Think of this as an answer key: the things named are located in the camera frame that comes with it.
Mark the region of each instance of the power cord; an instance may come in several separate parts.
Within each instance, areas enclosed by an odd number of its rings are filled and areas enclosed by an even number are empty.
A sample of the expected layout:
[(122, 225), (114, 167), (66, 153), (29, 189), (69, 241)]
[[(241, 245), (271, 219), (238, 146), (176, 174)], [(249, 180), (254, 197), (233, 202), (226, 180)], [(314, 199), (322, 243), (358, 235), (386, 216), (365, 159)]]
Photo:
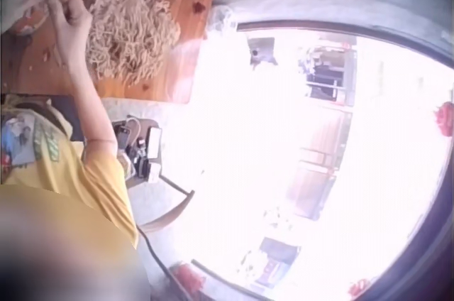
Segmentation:
[(148, 251), (150, 252), (151, 256), (155, 259), (156, 263), (159, 265), (159, 267), (162, 269), (164, 274), (167, 276), (167, 278), (170, 280), (170, 285), (173, 285), (176, 287), (176, 289), (179, 290), (179, 295), (178, 298), (181, 301), (194, 301), (189, 295), (189, 293), (184, 289), (184, 287), (181, 285), (181, 283), (172, 275), (172, 273), (167, 269), (167, 267), (164, 265), (164, 263), (157, 257), (155, 251), (153, 250), (150, 240), (148, 239), (147, 235), (142, 231), (142, 229), (136, 225), (135, 226), (137, 230), (139, 231), (139, 234), (145, 239), (145, 243), (147, 244)]

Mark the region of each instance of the phone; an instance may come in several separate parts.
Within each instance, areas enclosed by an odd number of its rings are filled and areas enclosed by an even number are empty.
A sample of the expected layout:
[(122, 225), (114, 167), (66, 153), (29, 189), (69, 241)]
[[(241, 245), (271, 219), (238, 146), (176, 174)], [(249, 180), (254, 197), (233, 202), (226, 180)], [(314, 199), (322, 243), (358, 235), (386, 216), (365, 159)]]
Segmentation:
[(116, 129), (116, 140), (118, 142), (118, 149), (125, 150), (128, 146), (129, 136), (131, 134), (131, 129), (126, 126), (119, 126)]

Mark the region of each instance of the wooden table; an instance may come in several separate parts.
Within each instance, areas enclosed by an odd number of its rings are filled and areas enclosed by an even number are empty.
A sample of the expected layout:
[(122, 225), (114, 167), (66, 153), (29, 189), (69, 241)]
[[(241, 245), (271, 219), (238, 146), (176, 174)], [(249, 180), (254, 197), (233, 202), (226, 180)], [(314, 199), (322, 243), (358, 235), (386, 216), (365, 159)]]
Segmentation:
[[(161, 73), (153, 79), (140, 81), (132, 87), (127, 87), (120, 80), (101, 80), (96, 82), (96, 90), (100, 97), (181, 104), (189, 102), (212, 0), (169, 1), (172, 15), (180, 24), (181, 37), (177, 47), (168, 55)], [(194, 5), (198, 3), (205, 7), (202, 12), (194, 10)], [(2, 76), (3, 83), (6, 83), (2, 87), (3, 92), (46, 95), (70, 93), (70, 84), (65, 72), (57, 65), (55, 59), (51, 57), (47, 62), (43, 61), (45, 50), (52, 49), (55, 44), (55, 34), (50, 19), (34, 33), (31, 44), (17, 50), (18, 43), (20, 42), (14, 42), (7, 35), (2, 36), (2, 48), (14, 48), (14, 51), (2, 54)]]

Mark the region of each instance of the noodle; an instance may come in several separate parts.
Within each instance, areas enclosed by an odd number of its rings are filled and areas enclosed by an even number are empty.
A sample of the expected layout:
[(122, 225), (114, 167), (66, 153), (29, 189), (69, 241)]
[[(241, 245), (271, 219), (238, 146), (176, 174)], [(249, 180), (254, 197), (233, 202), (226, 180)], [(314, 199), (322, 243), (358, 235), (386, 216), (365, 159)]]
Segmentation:
[(156, 76), (180, 29), (168, 0), (85, 0), (93, 15), (87, 59), (96, 78), (137, 84)]

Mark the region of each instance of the red object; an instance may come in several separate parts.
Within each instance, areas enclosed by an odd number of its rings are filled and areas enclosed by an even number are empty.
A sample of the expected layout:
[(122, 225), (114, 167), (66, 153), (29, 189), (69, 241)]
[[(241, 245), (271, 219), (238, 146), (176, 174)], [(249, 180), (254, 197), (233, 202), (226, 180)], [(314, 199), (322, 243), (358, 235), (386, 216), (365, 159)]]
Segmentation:
[(351, 295), (352, 300), (360, 296), (368, 287), (370, 286), (370, 281), (363, 278), (362, 280), (357, 281), (354, 285), (348, 290), (348, 294)]
[(197, 275), (187, 263), (177, 266), (172, 272), (190, 295), (195, 295), (205, 284), (206, 278)]
[(438, 111), (435, 112), (435, 116), (440, 132), (444, 136), (453, 136), (454, 104), (445, 102)]

